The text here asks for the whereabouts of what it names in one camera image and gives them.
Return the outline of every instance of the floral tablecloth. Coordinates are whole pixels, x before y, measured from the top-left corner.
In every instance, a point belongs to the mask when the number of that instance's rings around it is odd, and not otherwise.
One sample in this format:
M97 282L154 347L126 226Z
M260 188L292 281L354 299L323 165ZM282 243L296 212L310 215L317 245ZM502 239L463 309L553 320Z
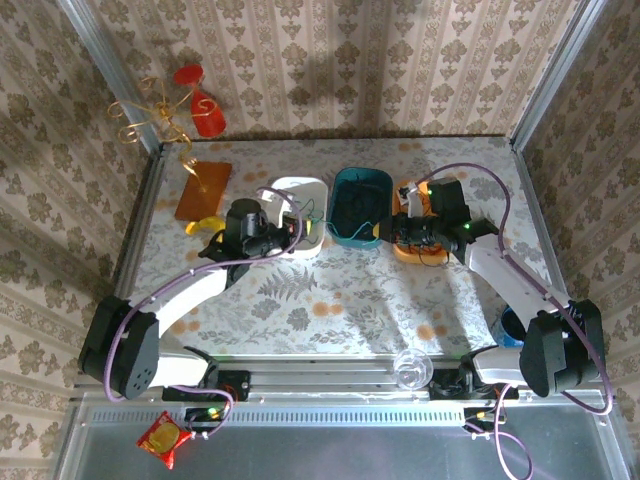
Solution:
M179 146L169 149L165 178L145 240L135 294L148 294L184 270L211 232L185 234L173 214L187 180ZM509 186L511 248L547 278L514 155L502 138L425 138L197 143L200 161L229 162L233 171L221 213L232 200L253 197L282 176L314 176L331 189L349 166L378 168L399 182L452 162L493 169ZM498 223L504 199L480 172L452 170L462 181L472 217ZM490 328L505 304L491 287L453 257L446 266L398 262L388 244L347 249L327 236L309 260L252 267L233 288L194 308L171 332L211 354L396 353L418 347L432 355L461 355L493 344Z

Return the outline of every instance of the patterned wallpaper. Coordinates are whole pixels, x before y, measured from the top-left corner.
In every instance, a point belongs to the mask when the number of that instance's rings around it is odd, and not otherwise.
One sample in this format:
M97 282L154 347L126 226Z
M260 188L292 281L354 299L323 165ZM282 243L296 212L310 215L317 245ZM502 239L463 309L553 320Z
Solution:
M525 149L569 291L600 307L640 450L640 3L605 18Z
M146 155L55 2L0 2L0 479L44 479Z
M132 79L202 63L235 138L507 135L578 4L87 1Z

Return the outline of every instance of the gold wire decoration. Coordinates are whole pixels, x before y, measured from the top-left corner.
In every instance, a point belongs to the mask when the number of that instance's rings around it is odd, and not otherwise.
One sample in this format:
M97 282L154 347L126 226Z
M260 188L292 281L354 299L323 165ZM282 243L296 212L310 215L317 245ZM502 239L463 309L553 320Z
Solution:
M211 98L203 98L198 102L198 107L200 109L209 108L204 113L176 113L178 107L180 107L183 103L185 103L191 96L194 94L196 89L198 88L198 83L194 84L191 87L189 93L187 93L184 97L178 101L178 103L171 104L169 103L166 95L165 84L162 79L158 77L145 77L140 80L138 84L138 88L142 92L146 92L151 90L154 85L158 83L160 84L160 91L162 93L162 100L156 102L152 107L145 107L144 105L140 105L139 103L131 102L129 100L118 100L109 105L107 109L107 113L111 118L120 118L124 115L124 109L122 105L130 105L138 110L142 110L143 112L147 112L149 114L149 119L145 122L139 123L131 123L125 127L122 127L118 131L118 140L124 144L136 143L140 140L140 132L138 128L144 125L156 125L158 127L158 137L161 142L164 143L184 143L184 149L178 154L178 158L182 166L192 175L194 175L200 185L202 186L202 182L200 182L200 178L198 174L195 172L195 166L198 163L198 160L195 157L189 157L188 154L193 148L191 138L187 135L187 132L183 127L176 124L173 119L175 117L204 117L210 115L213 110L217 107L216 102Z

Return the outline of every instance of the red snack bag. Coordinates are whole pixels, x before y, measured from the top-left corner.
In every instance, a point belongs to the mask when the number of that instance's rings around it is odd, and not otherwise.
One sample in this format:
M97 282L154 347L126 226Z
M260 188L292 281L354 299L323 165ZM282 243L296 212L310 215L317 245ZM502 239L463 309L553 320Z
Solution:
M175 424L169 412L162 412L151 428L142 435L137 445L162 460L171 470L174 463L175 449L186 442L191 434L181 430Z

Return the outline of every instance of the table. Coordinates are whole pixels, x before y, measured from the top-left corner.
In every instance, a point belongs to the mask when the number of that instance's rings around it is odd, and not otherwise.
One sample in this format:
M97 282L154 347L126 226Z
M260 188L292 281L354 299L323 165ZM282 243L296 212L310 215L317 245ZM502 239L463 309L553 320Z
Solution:
M173 214L187 180L180 146L165 150L164 178L144 239L134 295L149 294L184 270L211 232L185 234ZM220 213L234 199L282 176L313 176L331 190L345 167L388 172L394 182L417 179L453 162L475 162L507 184L512 210L507 243L548 279L515 154L504 138L421 138L195 143L200 161L229 162L233 170ZM452 170L463 185L472 217L495 224L504 211L498 185L480 172ZM278 260L252 267L231 289L194 308L171 332L184 345L212 355L393 354L406 347L457 357L493 345L490 329L504 301L453 257L446 266L398 262L391 246L347 249L325 239L309 260Z

